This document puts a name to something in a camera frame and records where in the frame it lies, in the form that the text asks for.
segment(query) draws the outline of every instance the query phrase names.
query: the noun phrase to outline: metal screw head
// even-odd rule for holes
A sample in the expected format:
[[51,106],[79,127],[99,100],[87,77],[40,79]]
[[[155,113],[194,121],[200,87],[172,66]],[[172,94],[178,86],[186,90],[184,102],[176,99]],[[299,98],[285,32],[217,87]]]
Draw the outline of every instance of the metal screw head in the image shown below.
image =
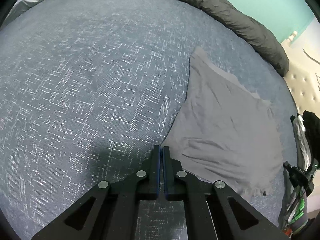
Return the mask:
[[178,171],[177,172],[177,176],[180,178],[184,178],[187,175],[187,173],[185,171]]
[[224,184],[223,181],[218,180],[218,181],[216,181],[216,183],[215,183],[214,185],[215,185],[217,188],[224,188],[224,186],[225,186],[226,184]]
[[145,171],[138,171],[138,172],[137,172],[137,176],[138,176],[138,177],[144,177],[144,176],[146,176],[146,174],[147,174],[147,173],[146,173]]
[[108,186],[109,186],[109,183],[107,181],[105,181],[105,180],[100,181],[99,184],[98,184],[99,188],[106,188]]

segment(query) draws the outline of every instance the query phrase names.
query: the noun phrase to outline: tufted headboard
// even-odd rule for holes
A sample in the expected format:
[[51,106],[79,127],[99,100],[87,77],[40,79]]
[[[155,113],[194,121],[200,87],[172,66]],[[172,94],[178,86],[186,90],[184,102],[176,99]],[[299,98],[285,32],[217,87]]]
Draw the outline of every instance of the tufted headboard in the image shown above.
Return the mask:
[[308,45],[303,49],[291,48],[291,41],[296,35],[297,32],[293,32],[281,43],[289,58],[289,71],[284,80],[299,114],[308,110],[320,116],[320,54]]

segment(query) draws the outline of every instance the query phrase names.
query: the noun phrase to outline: black duvet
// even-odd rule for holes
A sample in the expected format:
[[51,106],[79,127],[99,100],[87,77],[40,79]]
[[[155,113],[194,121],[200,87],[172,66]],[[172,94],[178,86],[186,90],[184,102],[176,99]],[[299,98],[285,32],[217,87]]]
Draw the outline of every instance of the black duvet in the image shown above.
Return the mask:
[[249,43],[260,56],[284,76],[289,59],[273,33],[264,25],[238,11],[227,0],[180,0],[201,9]]
[[[0,32],[0,209],[22,240],[100,180],[123,179],[164,141],[196,46],[271,101],[284,161],[296,165],[296,107],[284,79],[187,3],[45,0]],[[281,168],[274,191],[250,200],[275,225],[285,185]],[[187,239],[183,214],[183,203],[140,203],[136,239]]]

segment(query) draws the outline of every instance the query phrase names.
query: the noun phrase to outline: wall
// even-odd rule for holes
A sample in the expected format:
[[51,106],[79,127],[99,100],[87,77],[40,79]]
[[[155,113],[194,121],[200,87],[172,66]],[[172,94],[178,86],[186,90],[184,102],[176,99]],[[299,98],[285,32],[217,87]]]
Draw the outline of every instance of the wall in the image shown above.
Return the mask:
[[308,197],[307,212],[312,212],[320,209],[320,171],[316,172],[313,178],[315,188],[311,195]]
[[296,38],[291,48],[303,49],[305,44],[308,44],[312,50],[317,51],[320,54],[320,23],[316,18],[309,24],[303,33]]
[[304,0],[228,0],[239,11],[251,16],[273,32],[279,42],[293,31],[298,36],[314,14]]

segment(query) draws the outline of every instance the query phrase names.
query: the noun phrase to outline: black cloth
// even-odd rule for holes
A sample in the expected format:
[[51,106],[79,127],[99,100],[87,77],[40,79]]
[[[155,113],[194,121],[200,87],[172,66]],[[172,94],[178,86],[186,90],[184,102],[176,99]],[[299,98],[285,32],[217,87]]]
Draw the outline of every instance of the black cloth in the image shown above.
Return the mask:
[[311,155],[317,161],[320,161],[320,119],[316,114],[309,111],[304,111],[302,118]]
[[317,240],[320,237],[320,213],[315,219],[309,220],[304,229],[291,240]]
[[206,14],[225,25],[225,27],[232,30],[249,43],[281,76],[284,76],[288,72],[289,59],[273,33],[260,22],[238,11],[229,1],[180,1],[204,11]]

